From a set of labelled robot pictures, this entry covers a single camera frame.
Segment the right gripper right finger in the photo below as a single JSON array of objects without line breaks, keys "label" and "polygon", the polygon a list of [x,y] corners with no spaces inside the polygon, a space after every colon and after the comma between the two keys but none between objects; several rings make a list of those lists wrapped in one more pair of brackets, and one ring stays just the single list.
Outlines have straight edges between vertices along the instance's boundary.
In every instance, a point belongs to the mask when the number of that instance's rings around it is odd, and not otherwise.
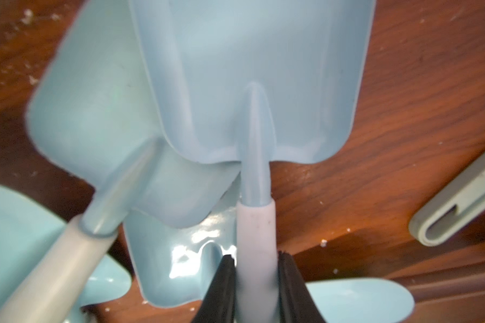
[{"label": "right gripper right finger", "polygon": [[291,254],[278,253],[281,322],[325,323]]}]

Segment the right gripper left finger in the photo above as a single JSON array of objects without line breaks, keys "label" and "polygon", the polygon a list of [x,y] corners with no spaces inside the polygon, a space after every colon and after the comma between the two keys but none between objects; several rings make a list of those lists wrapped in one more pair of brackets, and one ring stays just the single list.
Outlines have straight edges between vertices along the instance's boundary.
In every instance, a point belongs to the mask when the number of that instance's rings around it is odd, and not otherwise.
[{"label": "right gripper left finger", "polygon": [[234,258],[223,256],[192,323],[234,322],[236,274]]}]

